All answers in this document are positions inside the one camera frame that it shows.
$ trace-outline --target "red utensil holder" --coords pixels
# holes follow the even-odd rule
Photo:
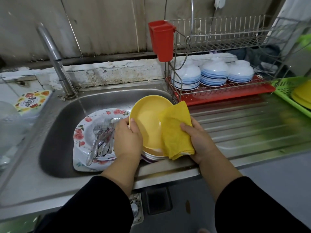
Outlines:
[[[160,62],[173,59],[174,32],[176,27],[164,20],[148,23],[152,50]]]

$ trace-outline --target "hand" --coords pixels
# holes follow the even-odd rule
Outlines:
[[[180,124],[181,129],[191,136],[192,145],[196,151],[195,155],[190,157],[200,165],[201,161],[206,157],[214,154],[218,154],[220,151],[213,142],[209,134],[201,127],[201,125],[191,117],[192,126]]]
[[[129,129],[128,120],[129,117],[121,119],[115,128],[115,154],[117,158],[124,156],[139,161],[142,153],[142,134],[133,118]]]

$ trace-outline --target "stainless steel sink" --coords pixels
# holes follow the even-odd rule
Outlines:
[[[73,169],[73,131],[84,114],[77,100],[55,92],[15,159],[0,177],[0,221],[63,206],[96,173]],[[147,95],[170,99],[163,80],[105,86],[80,93],[88,113],[128,108]],[[276,95],[260,95],[189,107],[237,168],[311,149],[311,120]],[[189,157],[141,162],[133,190],[200,177]]]
[[[87,113],[93,113],[105,108],[127,108],[141,98],[149,95],[163,96],[169,100],[170,95],[156,88],[128,89],[97,93],[86,92],[81,95],[81,102]],[[96,173],[77,172],[72,165],[73,131],[85,117],[77,100],[68,103],[58,114],[49,130],[40,152],[40,166],[48,175],[59,178],[70,178]]]

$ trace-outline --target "dish towel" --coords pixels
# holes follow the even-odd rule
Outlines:
[[[180,124],[192,126],[190,113],[185,101],[173,105],[159,114],[161,122],[164,155],[175,160],[183,155],[195,153],[190,136],[183,132]]]

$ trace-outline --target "green basket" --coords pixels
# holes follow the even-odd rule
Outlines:
[[[306,109],[305,107],[301,106],[300,104],[296,103],[290,97],[292,91],[297,86],[299,86],[303,82],[307,81],[308,79],[309,78],[302,77],[302,76],[292,77],[292,78],[283,78],[283,79],[278,79],[275,82],[273,82],[272,86],[277,86],[276,90],[274,91],[275,94],[277,94],[283,100],[287,101],[292,106],[294,106],[296,109],[300,110],[306,116],[311,118],[311,111]]]

